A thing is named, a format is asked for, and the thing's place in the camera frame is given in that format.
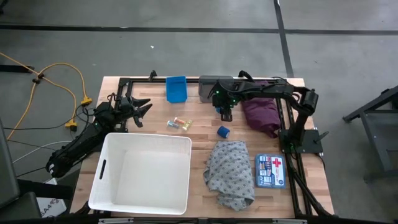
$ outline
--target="wooden table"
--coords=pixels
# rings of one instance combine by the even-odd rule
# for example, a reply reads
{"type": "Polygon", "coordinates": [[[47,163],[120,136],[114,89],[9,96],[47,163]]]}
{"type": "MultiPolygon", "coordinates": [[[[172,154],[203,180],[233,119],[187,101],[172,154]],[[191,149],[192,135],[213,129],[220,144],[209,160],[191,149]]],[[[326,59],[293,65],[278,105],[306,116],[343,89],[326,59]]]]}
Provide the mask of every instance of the wooden table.
{"type": "MultiPolygon", "coordinates": [[[[117,92],[120,77],[104,77],[101,91],[99,92],[98,104],[107,101],[106,97],[112,92],[117,92]]],[[[304,86],[301,78],[290,78],[288,81],[295,86],[304,86]]],[[[133,86],[135,98],[150,98],[153,107],[142,120],[144,127],[137,128],[131,119],[127,127],[133,133],[168,134],[186,136],[192,140],[192,158],[189,182],[189,196],[187,211],[181,216],[170,217],[208,217],[208,218],[293,218],[294,211],[289,184],[286,189],[261,189],[256,187],[256,198],[252,205],[246,210],[235,212],[232,209],[218,205],[217,192],[210,192],[203,180],[203,170],[211,150],[216,142],[223,140],[217,135],[220,125],[228,127],[231,132],[228,140],[244,140],[249,151],[252,167],[254,157],[260,153],[281,154],[279,140],[271,139],[264,133],[252,130],[246,124],[246,119],[239,106],[233,109],[233,121],[223,122],[220,115],[215,112],[211,103],[201,103],[198,96],[198,84],[188,84],[188,99],[186,103],[170,104],[165,99],[164,83],[135,83],[133,86]],[[193,121],[188,132],[181,129],[167,129],[166,122],[178,116],[181,119],[193,121]]],[[[285,123],[289,127],[287,112],[283,101],[285,112],[285,123]]],[[[306,123],[306,129],[313,128],[312,118],[306,123]]],[[[83,161],[75,195],[72,202],[71,212],[80,209],[88,201],[94,174],[100,154],[94,153],[83,161]]],[[[325,171],[319,157],[314,154],[302,154],[307,185],[324,208],[333,213],[328,183],[325,171]]],[[[299,186],[298,199],[303,212],[303,196],[299,186]]],[[[115,217],[167,217],[166,215],[148,215],[137,213],[113,213],[115,217]]]]}

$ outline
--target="gray fabric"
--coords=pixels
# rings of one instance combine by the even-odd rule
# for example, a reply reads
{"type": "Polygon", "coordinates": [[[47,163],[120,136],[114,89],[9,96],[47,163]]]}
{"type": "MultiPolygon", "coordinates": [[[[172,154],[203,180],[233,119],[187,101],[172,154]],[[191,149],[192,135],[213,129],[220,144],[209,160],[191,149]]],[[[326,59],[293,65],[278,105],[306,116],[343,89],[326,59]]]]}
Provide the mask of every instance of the gray fabric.
{"type": "Polygon", "coordinates": [[[210,190],[217,190],[218,203],[240,211],[254,201],[254,183],[244,141],[219,141],[203,173],[210,190]]]}

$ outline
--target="bin handle cutout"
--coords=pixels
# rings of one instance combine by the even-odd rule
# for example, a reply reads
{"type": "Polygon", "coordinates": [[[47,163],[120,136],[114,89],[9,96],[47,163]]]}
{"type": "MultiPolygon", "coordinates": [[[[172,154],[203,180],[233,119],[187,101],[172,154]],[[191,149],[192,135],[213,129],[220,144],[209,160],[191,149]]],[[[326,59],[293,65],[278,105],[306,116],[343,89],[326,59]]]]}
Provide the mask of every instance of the bin handle cutout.
{"type": "Polygon", "coordinates": [[[99,174],[99,179],[100,180],[102,179],[102,176],[104,175],[105,165],[106,165],[106,159],[104,159],[104,161],[102,162],[101,173],[99,174]]]}

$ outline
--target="concrete floor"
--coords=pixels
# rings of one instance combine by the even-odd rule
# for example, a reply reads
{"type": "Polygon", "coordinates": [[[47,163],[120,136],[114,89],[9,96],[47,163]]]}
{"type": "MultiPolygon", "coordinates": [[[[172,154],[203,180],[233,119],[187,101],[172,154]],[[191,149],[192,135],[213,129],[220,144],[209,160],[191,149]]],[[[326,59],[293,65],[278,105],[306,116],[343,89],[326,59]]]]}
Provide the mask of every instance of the concrete floor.
{"type": "MultiPolygon", "coordinates": [[[[394,0],[280,0],[287,29],[397,30],[394,0]]],[[[277,28],[271,0],[140,0],[140,1],[10,1],[0,22],[79,26],[277,28]]],[[[279,34],[49,32],[0,30],[0,51],[41,69],[68,62],[84,74],[90,97],[97,100],[106,75],[237,75],[286,77],[279,34]]],[[[380,170],[360,121],[341,117],[397,85],[397,36],[288,35],[295,77],[320,95],[315,124],[330,134],[323,140],[326,175],[337,215],[391,222],[398,208],[398,180],[366,185],[363,175],[380,170]]],[[[0,63],[12,62],[0,58],[0,63]]],[[[82,98],[80,77],[65,67],[48,77],[82,98]]],[[[0,117],[13,127],[29,99],[33,75],[0,75],[0,117]]],[[[55,126],[72,114],[71,96],[48,83],[40,84],[21,128],[55,126]]],[[[16,141],[43,145],[71,140],[63,128],[19,131],[16,141]]],[[[33,147],[10,142],[12,158],[33,147]]],[[[44,166],[51,151],[16,163],[18,174],[44,166]]],[[[24,176],[44,181],[38,171],[24,176]]]]}

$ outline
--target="blue tape roll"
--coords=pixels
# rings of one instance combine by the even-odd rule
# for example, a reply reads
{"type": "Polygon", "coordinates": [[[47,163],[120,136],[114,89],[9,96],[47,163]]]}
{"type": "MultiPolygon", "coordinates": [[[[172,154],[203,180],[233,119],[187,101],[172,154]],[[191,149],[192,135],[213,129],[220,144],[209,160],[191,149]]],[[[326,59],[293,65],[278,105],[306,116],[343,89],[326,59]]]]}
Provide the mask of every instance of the blue tape roll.
{"type": "Polygon", "coordinates": [[[229,130],[228,128],[226,128],[226,127],[224,127],[224,126],[221,126],[221,127],[218,129],[217,134],[218,134],[219,136],[223,137],[223,138],[228,138],[229,132],[230,132],[230,130],[229,130]]]}

